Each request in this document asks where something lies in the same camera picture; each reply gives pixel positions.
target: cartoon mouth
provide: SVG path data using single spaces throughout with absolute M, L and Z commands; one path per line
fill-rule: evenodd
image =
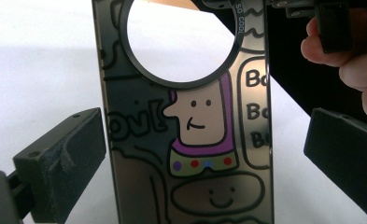
M 233 199 L 230 199 L 228 202 L 226 203 L 215 203 L 215 201 L 213 201 L 212 199 L 210 199 L 210 203 L 216 207 L 216 208 L 227 208 L 229 207 L 230 205 L 233 204 Z
M 195 125 L 195 124 L 191 123 L 191 121 L 192 121 L 192 117 L 187 122 L 187 130 L 189 130 L 190 127 L 195 128 L 195 129 L 204 129 L 205 128 L 204 125 Z

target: cartoon face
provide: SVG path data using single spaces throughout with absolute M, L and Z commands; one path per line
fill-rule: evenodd
M 172 195 L 174 205 L 184 212 L 219 216 L 256 207 L 263 199 L 264 185 L 257 175 L 241 172 L 189 181 Z
M 225 135 L 218 80 L 199 90 L 177 91 L 176 101 L 165 108 L 163 114 L 166 117 L 178 117 L 180 140 L 185 145 L 213 145 Z

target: human hand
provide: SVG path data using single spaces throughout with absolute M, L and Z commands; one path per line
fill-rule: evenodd
M 317 20 L 311 20 L 306 27 L 308 37 L 302 42 L 302 54 L 312 63 L 340 67 L 342 81 L 362 92 L 363 110 L 367 115 L 367 9 L 352 9 L 351 23 L 352 50 L 325 54 L 318 36 Z

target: cartoon character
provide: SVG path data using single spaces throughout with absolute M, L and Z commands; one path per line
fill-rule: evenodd
M 173 92 L 173 103 L 163 110 L 166 117 L 179 121 L 179 137 L 171 145 L 169 157 L 172 175 L 198 175 L 205 169 L 222 171 L 238 166 L 231 95 L 228 74 L 198 90 Z

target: red dot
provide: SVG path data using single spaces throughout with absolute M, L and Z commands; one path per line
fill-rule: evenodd
M 191 162 L 192 167 L 197 167 L 200 164 L 197 160 Z
M 224 158 L 224 164 L 231 165 L 233 160 L 230 157 Z

